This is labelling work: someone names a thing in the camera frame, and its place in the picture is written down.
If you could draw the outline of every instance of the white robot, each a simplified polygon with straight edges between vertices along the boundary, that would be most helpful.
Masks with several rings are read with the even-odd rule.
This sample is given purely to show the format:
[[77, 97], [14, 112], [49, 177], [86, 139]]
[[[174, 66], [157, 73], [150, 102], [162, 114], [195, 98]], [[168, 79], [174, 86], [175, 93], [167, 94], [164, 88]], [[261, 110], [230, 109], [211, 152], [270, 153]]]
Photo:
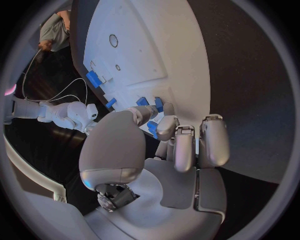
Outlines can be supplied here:
[[[173, 105], [166, 102], [156, 128], [156, 156], [145, 160], [146, 141], [139, 127], [158, 114], [154, 105], [111, 112], [99, 122], [94, 121], [96, 106], [79, 101], [52, 105], [13, 96], [11, 107], [7, 124], [13, 118], [37, 119], [87, 134], [79, 158], [82, 182], [98, 192], [102, 214], [121, 224], [127, 234], [137, 239], [144, 239], [145, 233], [153, 239], [182, 239], [188, 231], [191, 239], [204, 233], [203, 239], [209, 239], [207, 234], [218, 231], [227, 198], [214, 168], [229, 159], [228, 134], [220, 115], [203, 119], [197, 160], [195, 128], [180, 125]], [[188, 220], [188, 227], [182, 226], [183, 220]], [[210, 230], [199, 228], [199, 223], [209, 224]], [[171, 233], [166, 230], [174, 225], [179, 227]]]

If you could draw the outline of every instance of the white cable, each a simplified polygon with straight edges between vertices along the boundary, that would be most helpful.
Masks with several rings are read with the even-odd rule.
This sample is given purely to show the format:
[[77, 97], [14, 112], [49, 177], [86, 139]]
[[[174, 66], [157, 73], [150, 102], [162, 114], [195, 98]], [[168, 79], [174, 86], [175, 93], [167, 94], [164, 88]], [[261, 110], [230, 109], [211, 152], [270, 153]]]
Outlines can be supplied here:
[[[66, 90], [72, 83], [74, 83], [75, 81], [81, 79], [81, 80], [84, 81], [84, 84], [85, 84], [85, 103], [84, 103], [84, 105], [87, 105], [87, 100], [88, 100], [88, 86], [87, 86], [86, 81], [85, 81], [83, 78], [81, 78], [81, 77], [76, 78], [75, 80], [73, 80], [73, 81], [72, 81], [68, 86], [66, 86], [59, 94], [55, 95], [54, 97], [52, 97], [52, 98], [50, 98], [50, 99], [48, 99], [48, 100], [31, 100], [31, 99], [28, 99], [27, 96], [25, 96], [24, 85], [25, 85], [27, 73], [28, 73], [28, 71], [29, 71], [31, 65], [32, 65], [33, 62], [34, 62], [34, 59], [36, 58], [36, 56], [38, 55], [38, 53], [39, 53], [41, 50], [42, 50], [42, 49], [38, 50], [38, 52], [34, 55], [33, 59], [31, 60], [31, 62], [30, 62], [30, 64], [29, 64], [29, 67], [27, 68], [26, 73], [22, 72], [22, 74], [25, 74], [25, 75], [24, 75], [24, 78], [23, 78], [23, 83], [22, 83], [22, 94], [23, 94], [23, 97], [24, 97], [25, 99], [27, 99], [28, 101], [32, 101], [32, 102], [52, 102], [52, 101], [55, 101], [55, 100], [52, 100], [52, 99], [54, 99], [54, 98], [56, 98], [58, 95], [60, 95], [60, 94], [61, 94], [64, 90]], [[78, 98], [77, 96], [74, 96], [74, 95], [72, 95], [72, 94], [69, 94], [69, 95], [60, 97], [60, 98], [58, 98], [58, 99], [62, 99], [62, 98], [67, 97], [67, 96], [73, 96], [73, 97], [75, 97], [75, 98], [77, 98], [77, 99], [79, 100], [79, 98]]]

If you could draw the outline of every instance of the small hole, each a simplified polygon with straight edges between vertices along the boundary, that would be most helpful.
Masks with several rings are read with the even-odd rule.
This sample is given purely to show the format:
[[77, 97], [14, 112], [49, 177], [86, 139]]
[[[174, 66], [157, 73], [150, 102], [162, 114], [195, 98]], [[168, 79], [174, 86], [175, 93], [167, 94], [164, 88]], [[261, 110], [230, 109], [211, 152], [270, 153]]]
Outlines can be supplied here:
[[114, 34], [111, 34], [109, 36], [109, 43], [110, 45], [112, 45], [114, 48], [116, 48], [118, 46], [118, 39]]

